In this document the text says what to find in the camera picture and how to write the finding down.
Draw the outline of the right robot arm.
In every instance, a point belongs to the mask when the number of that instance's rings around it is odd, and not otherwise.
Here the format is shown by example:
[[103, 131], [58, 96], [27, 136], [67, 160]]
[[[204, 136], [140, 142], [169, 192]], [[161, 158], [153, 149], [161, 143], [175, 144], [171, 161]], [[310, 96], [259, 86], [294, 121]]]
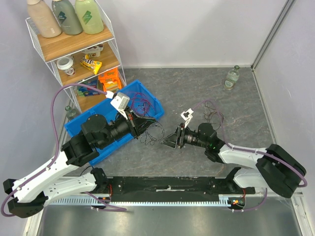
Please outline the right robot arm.
[[184, 145], [204, 148], [204, 154], [212, 162], [237, 164], [241, 168], [225, 181], [230, 193], [242, 188], [270, 188], [276, 194], [290, 198], [305, 183], [306, 169], [281, 146], [245, 148], [225, 143], [217, 137], [209, 123], [202, 123], [197, 130], [190, 130], [182, 123], [174, 133], [161, 140], [161, 144], [176, 149]]

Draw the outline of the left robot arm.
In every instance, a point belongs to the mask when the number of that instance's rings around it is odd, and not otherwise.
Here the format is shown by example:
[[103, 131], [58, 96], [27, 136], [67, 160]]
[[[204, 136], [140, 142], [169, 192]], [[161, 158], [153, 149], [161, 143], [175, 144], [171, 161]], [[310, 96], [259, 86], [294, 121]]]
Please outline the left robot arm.
[[154, 117], [138, 116], [130, 109], [126, 114], [126, 117], [118, 115], [111, 122], [103, 115], [90, 116], [81, 124], [81, 131], [62, 146], [59, 154], [22, 179], [4, 181], [7, 197], [0, 207], [1, 214], [27, 218], [63, 197], [85, 192], [104, 193], [108, 179], [101, 168], [71, 180], [60, 182], [59, 179], [99, 157], [99, 149], [127, 134], [137, 139], [156, 122]]

